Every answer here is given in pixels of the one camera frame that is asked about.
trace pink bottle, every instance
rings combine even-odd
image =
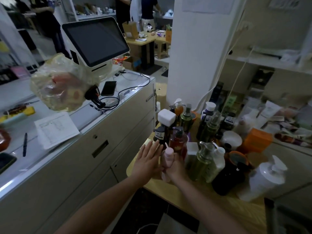
[[[170,168],[174,162],[174,150],[173,148],[166,148],[165,151],[163,151],[160,163],[165,168]],[[164,182],[169,182],[170,178],[162,172],[161,178]]]

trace white tube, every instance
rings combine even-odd
[[[261,129],[261,127],[270,119],[270,117],[274,116],[281,107],[276,105],[270,101],[266,102],[266,107],[262,110],[260,115],[257,117],[255,128]]]

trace green bottle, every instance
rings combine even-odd
[[[212,143],[199,142],[201,149],[197,152],[197,159],[193,162],[189,170],[189,178],[192,181],[198,180],[204,174],[206,167],[213,161],[215,147]]]
[[[222,116],[219,111],[216,111],[210,118],[210,121],[205,125],[204,131],[200,137],[200,141],[208,142],[218,131]]]
[[[183,113],[180,115],[180,117],[181,117],[180,126],[183,127],[183,131],[185,133],[188,133],[188,131],[190,130],[191,125],[192,125],[192,113],[191,113],[192,105],[183,104],[183,106],[185,108],[183,110]]]

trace beige pants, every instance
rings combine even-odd
[[[143,31],[146,31],[146,26],[147,26],[149,23],[151,24],[151,26],[153,27],[153,29],[156,28],[156,27],[155,27],[154,19],[152,19],[152,20],[142,19]]]

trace bag of products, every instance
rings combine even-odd
[[[70,112],[83,104],[93,85],[99,85],[99,77],[87,75],[83,66],[57,54],[32,75],[30,89],[49,109]]]

